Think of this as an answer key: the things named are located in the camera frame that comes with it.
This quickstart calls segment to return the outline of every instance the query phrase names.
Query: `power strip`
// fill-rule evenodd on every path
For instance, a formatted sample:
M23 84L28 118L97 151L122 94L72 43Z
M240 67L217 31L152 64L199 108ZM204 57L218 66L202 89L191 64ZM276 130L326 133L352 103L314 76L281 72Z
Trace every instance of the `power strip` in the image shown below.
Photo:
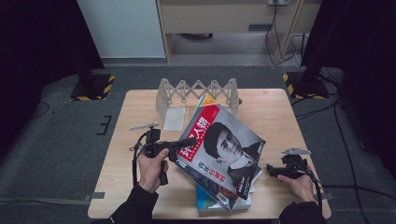
M268 0L268 5L273 6L274 4L278 6L287 6L290 5L290 0Z

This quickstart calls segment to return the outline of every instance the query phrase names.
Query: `stack of magazines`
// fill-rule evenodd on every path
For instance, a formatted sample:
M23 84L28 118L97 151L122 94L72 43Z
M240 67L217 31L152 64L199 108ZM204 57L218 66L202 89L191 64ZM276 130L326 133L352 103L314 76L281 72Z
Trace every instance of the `stack of magazines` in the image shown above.
M191 137L197 145L182 148L176 165L196 183L198 211L248 209L265 141L208 94L179 140Z

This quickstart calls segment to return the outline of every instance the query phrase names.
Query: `magazine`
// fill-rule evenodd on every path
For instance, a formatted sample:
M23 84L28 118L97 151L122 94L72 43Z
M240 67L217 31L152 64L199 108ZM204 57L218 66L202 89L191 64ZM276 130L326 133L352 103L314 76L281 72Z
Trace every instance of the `magazine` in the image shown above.
M262 168L259 166L256 168L255 177L251 183L253 183L258 178L258 176L262 173ZM213 212L213 211L232 211L232 210L241 210L241 209L249 209L251 206L251 197L252 188L250 188L250 194L247 196L247 200L243 200L242 198L236 196L228 190L225 190L223 187L214 184L214 188L211 188L209 195L203 188L199 185L196 185L196 196L197 196L197 210L198 212Z
M179 139L197 145L179 150L176 164L209 195L206 179L246 200L265 141L222 105L203 102Z

